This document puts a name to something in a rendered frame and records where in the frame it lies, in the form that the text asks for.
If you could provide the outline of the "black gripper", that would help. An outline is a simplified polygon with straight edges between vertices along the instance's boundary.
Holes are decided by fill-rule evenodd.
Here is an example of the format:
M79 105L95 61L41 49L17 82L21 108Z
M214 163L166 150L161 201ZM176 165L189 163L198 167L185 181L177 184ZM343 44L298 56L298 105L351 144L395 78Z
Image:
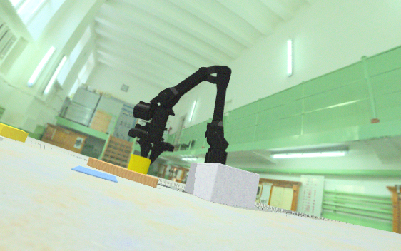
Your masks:
M148 123L148 126L148 132L145 132L141 129L132 128L129 130L128 135L132 138L140 138L140 140L137 140L137 142L141 147L141 157L147 158L151 150L151 155L149 158L149 160L151 160L151 165L163 151L173 152L174 147L170 143L164 142L165 139L163 138L163 134L164 131L167 131L164 123L151 120L151 122Z

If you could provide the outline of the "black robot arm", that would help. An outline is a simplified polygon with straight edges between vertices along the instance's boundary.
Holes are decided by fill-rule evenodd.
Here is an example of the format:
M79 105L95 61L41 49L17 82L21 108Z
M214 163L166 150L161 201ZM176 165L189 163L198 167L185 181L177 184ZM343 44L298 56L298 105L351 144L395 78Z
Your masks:
M217 76L211 74L216 73ZM177 104L180 97L196 87L202 81L208 81L217 85L217 94L213 120L207 123L205 138L210 145L205 156L204 163L222 163L225 165L228 153L225 151L229 143L224 138L223 112L225 107L226 88L230 80L232 70L227 66L213 65L201 67L194 74L181 81L177 86L161 91L150 102L140 101L133 108L133 117L144 120L160 121L166 125L168 116L174 116L172 107ZM158 105L160 103L160 105Z

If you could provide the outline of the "yellow rectangular block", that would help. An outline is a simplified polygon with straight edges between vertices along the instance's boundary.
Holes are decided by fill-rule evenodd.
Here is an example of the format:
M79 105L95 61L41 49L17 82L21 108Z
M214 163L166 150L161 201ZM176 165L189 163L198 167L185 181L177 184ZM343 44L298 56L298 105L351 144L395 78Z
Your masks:
M0 136L4 136L13 140L26 142L28 133L18 130L17 128L10 127L6 124L0 123Z

